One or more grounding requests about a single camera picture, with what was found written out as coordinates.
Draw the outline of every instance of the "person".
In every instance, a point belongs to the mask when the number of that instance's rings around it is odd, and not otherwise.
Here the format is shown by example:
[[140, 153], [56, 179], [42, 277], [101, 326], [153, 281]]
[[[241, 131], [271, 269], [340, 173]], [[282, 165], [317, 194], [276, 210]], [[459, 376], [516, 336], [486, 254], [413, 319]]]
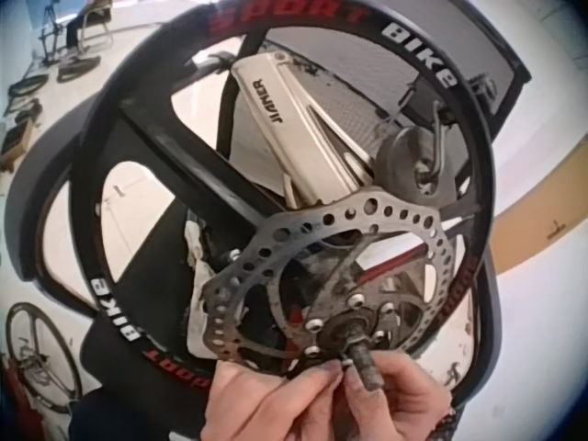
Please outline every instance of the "person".
[[372, 356], [385, 381], [373, 392], [338, 360], [292, 380], [219, 362], [201, 440], [424, 441], [449, 414], [451, 394], [404, 353]]
[[[93, 9], [101, 9], [105, 6], [112, 6], [112, 0], [86, 0], [85, 6], [74, 18], [67, 24], [67, 31], [65, 33], [65, 48], [67, 53], [65, 58], [76, 57], [80, 54], [79, 39], [77, 31], [84, 24], [84, 16]], [[101, 9], [91, 12], [88, 16], [87, 23], [91, 24], [96, 19], [110, 19], [110, 9]]]

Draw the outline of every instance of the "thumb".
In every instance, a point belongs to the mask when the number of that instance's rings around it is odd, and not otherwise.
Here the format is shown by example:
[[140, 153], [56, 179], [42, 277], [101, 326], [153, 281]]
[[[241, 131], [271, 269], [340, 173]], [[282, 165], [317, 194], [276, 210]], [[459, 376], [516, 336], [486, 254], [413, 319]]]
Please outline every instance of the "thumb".
[[356, 419], [360, 439], [401, 441], [383, 390], [367, 391], [355, 367], [345, 372], [344, 384], [349, 410]]

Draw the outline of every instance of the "bolt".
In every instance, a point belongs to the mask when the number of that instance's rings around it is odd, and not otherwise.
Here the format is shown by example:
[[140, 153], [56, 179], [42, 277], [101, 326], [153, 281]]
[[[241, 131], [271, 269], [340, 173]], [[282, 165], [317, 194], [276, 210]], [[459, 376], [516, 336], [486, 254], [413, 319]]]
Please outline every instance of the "bolt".
[[381, 342], [382, 339], [386, 336], [386, 333], [384, 333], [384, 331], [376, 331], [374, 332], [374, 340], [376, 342]]
[[306, 322], [306, 330], [310, 331], [313, 334], [316, 334], [322, 329], [323, 325], [324, 323], [321, 319], [308, 320]]
[[349, 346], [347, 356], [353, 360], [357, 374], [367, 391], [382, 389], [384, 379], [374, 363], [365, 342]]
[[237, 260], [239, 258], [239, 256], [241, 255], [241, 250], [235, 248], [234, 250], [230, 250], [229, 252], [229, 260], [231, 260], [231, 262], [234, 262], [235, 260]]
[[388, 302], [384, 303], [382, 307], [379, 309], [379, 313], [382, 315], [388, 315], [394, 312], [394, 303]]
[[304, 349], [304, 355], [308, 358], [315, 358], [320, 353], [321, 348], [319, 346], [309, 346], [306, 349]]
[[366, 298], [363, 294], [359, 293], [354, 294], [347, 300], [347, 305], [349, 306], [349, 308], [353, 310], [361, 308], [362, 306], [364, 306], [364, 303], [366, 303]]

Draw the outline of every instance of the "chair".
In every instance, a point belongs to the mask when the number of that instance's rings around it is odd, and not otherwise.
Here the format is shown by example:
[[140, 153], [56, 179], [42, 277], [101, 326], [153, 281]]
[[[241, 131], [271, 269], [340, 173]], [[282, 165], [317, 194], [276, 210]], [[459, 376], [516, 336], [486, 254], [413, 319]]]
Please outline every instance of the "chair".
[[[108, 29], [107, 25], [107, 23], [112, 21], [111, 11], [112, 5], [106, 5], [94, 7], [84, 14], [84, 24], [82, 25], [82, 35], [79, 42], [81, 52], [87, 53], [90, 49], [103, 50], [110, 48], [114, 44], [114, 36], [112, 35], [112, 32], [110, 32], [110, 29]], [[97, 25], [102, 25], [102, 28], [104, 28], [106, 40], [100, 44], [85, 46], [85, 30]]]

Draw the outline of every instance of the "disc brake rotor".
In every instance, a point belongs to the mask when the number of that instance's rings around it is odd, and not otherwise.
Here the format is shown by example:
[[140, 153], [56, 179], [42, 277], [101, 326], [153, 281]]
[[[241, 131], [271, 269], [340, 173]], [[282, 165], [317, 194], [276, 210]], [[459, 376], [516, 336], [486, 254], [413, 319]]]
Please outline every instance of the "disc brake rotor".
[[[332, 276], [319, 291], [304, 322], [292, 323], [285, 315], [286, 308], [279, 292], [279, 281], [285, 266], [314, 243], [349, 231], [361, 232], [363, 238], [345, 258], [343, 266], [335, 269], [339, 277]], [[429, 250], [425, 257], [426, 263], [432, 265], [437, 274], [443, 275], [428, 302], [402, 286], [388, 288], [385, 279], [371, 280], [366, 287], [351, 282], [349, 286], [336, 289], [337, 282], [347, 275], [346, 270], [367, 245], [397, 232], [417, 235]], [[404, 202], [376, 187], [362, 189], [326, 207], [280, 213], [264, 222], [241, 256], [205, 286], [203, 294], [209, 310], [205, 342], [220, 358], [230, 358], [244, 364], [241, 348], [267, 356], [300, 358], [309, 347], [316, 346], [321, 351], [328, 351], [328, 345], [320, 343], [324, 336], [321, 337], [316, 329], [323, 328], [323, 324], [316, 326], [316, 323], [324, 323], [324, 327], [328, 328], [330, 320], [350, 312], [345, 317], [347, 321], [353, 320], [354, 316], [368, 317], [364, 333], [392, 332], [394, 338], [398, 339], [396, 316], [391, 312], [400, 307], [401, 303], [411, 303], [422, 311], [422, 316], [412, 329], [410, 338], [401, 346], [407, 349], [423, 335], [447, 299], [453, 264], [453, 249], [443, 232], [438, 212]], [[245, 294], [256, 285], [266, 287], [276, 323], [296, 346], [295, 350], [280, 351], [263, 346], [239, 332], [240, 310]], [[365, 294], [366, 288], [370, 291], [369, 295]], [[350, 304], [357, 295], [363, 297], [360, 308]], [[336, 356], [337, 352], [332, 351], [330, 356], [333, 355]]]

